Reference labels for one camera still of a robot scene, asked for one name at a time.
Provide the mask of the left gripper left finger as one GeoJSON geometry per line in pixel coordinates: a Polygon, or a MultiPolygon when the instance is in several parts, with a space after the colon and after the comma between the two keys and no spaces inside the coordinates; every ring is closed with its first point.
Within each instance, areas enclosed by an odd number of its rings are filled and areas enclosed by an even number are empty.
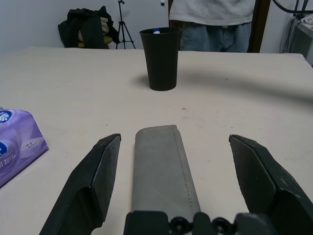
{"type": "Polygon", "coordinates": [[[120,142],[120,134],[100,139],[71,172],[42,235],[90,235],[102,226],[114,188],[120,142]]]}

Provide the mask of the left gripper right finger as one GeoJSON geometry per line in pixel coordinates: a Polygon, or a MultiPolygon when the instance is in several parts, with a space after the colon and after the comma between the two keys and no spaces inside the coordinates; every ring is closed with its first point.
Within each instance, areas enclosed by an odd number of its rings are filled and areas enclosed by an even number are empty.
{"type": "Polygon", "coordinates": [[[249,212],[267,215],[280,235],[311,235],[313,204],[292,175],[256,141],[230,135],[229,142],[249,212]]]}

